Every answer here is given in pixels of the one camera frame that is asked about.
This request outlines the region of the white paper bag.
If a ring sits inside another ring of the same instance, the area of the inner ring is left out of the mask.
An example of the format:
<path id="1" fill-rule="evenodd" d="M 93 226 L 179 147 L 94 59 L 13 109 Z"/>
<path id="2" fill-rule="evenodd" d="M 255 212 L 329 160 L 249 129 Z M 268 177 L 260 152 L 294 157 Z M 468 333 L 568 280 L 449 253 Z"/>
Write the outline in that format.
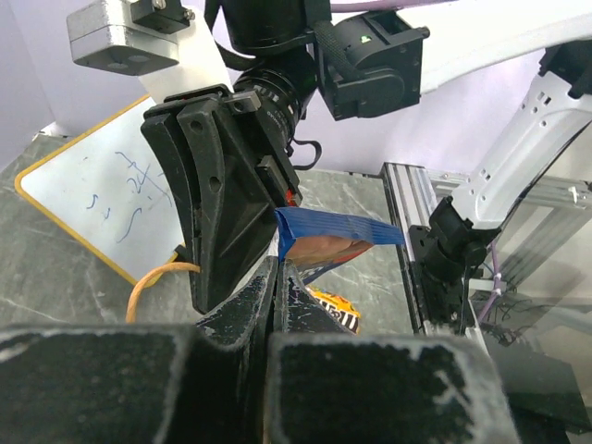
<path id="1" fill-rule="evenodd" d="M 200 267 L 187 263 L 161 265 L 133 287 L 125 314 L 127 323 L 194 321 L 199 315 L 191 305 L 190 278 Z"/>

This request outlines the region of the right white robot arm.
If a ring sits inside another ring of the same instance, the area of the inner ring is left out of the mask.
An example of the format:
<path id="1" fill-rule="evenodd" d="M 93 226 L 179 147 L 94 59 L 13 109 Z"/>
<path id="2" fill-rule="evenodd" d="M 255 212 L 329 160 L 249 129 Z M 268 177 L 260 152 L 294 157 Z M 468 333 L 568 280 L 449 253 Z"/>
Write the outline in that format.
<path id="1" fill-rule="evenodd" d="M 314 92 L 337 120 L 380 117 L 431 90 L 427 45 L 393 7 L 367 7 L 338 25 L 326 1 L 209 1 L 205 20 L 226 16 L 222 57 L 242 73 L 233 87 L 167 93 L 144 116 L 142 135 L 164 169 L 179 213 L 195 309 L 191 349 L 172 443 L 253 443 L 271 414 L 286 443 L 464 443 L 475 437 L 458 401 L 436 410 L 437 374 L 466 390 L 442 346 L 417 359 L 400 339 L 360 339 L 322 314 L 278 258 L 244 294 L 230 290 L 286 227 L 298 189 L 288 148 Z M 474 49 L 480 66 L 544 48 L 532 92 L 480 174 L 443 199 L 426 225 L 404 229 L 398 250 L 413 329 L 473 324 L 468 278 L 507 215 L 591 120 L 591 9 L 521 24 L 515 36 Z"/>

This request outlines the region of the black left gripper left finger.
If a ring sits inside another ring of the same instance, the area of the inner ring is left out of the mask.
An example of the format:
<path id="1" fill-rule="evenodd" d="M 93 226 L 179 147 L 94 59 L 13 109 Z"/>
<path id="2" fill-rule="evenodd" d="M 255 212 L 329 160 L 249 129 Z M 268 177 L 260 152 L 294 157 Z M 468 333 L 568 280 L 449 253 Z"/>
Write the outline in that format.
<path id="1" fill-rule="evenodd" d="M 194 324 L 1 332 L 5 443 L 259 443 L 278 261 Z"/>

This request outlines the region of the blue Burts chips bag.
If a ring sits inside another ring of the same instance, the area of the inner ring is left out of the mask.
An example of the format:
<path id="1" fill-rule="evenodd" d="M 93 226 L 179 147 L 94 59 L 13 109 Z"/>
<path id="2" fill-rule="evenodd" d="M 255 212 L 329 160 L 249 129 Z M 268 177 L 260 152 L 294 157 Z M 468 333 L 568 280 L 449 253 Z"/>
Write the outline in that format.
<path id="1" fill-rule="evenodd" d="M 292 262 L 305 284 L 374 246 L 405 243 L 400 228 L 367 216 L 288 206 L 276 209 L 275 218 L 269 253 Z"/>

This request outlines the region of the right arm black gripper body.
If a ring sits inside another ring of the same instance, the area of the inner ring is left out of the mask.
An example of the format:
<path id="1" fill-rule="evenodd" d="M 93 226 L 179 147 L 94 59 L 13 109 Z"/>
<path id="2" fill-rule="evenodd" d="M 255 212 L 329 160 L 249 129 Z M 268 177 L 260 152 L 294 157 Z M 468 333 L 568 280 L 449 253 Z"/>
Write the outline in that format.
<path id="1" fill-rule="evenodd" d="M 186 137 L 179 133 L 168 147 L 171 158 L 164 162 L 164 173 L 177 208 L 201 205 L 197 168 L 214 156 L 216 142 L 240 147 L 250 159 L 275 205 L 297 206 L 302 200 L 296 167 L 290 162 L 297 124 L 305 118 L 316 90 L 313 64 L 258 64 L 243 72 L 231 91 L 222 83 L 197 90 L 170 94 L 164 99 L 166 111 L 174 117 L 187 105 L 205 100 L 223 106 L 228 123 L 220 124 L 191 153 Z"/>

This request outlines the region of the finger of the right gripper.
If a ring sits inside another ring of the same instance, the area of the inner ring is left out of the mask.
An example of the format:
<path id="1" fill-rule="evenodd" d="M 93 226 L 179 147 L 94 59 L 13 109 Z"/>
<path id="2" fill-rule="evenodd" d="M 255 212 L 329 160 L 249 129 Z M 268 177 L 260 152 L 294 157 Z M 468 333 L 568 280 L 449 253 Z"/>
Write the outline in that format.
<path id="1" fill-rule="evenodd" d="M 151 109 L 144 114 L 141 132 L 162 168 L 174 204 L 184 243 L 181 258 L 202 264 L 202 185 L 200 182 L 200 142 L 202 131 L 192 129 L 180 112 L 158 112 Z"/>
<path id="2" fill-rule="evenodd" d="M 230 296 L 262 254 L 272 201 L 221 99 L 207 94 L 186 101 L 177 122 L 189 193 L 183 235 L 201 268 L 191 284 L 193 305 L 205 314 Z"/>

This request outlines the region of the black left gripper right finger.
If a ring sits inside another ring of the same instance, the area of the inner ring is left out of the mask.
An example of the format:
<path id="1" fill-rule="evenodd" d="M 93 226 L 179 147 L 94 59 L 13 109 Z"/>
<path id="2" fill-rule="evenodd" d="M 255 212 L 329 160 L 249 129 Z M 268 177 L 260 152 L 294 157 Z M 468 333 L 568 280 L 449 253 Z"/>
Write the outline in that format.
<path id="1" fill-rule="evenodd" d="M 280 266 L 268 342 L 273 443 L 515 443 L 485 351 L 453 335 L 356 336 Z"/>

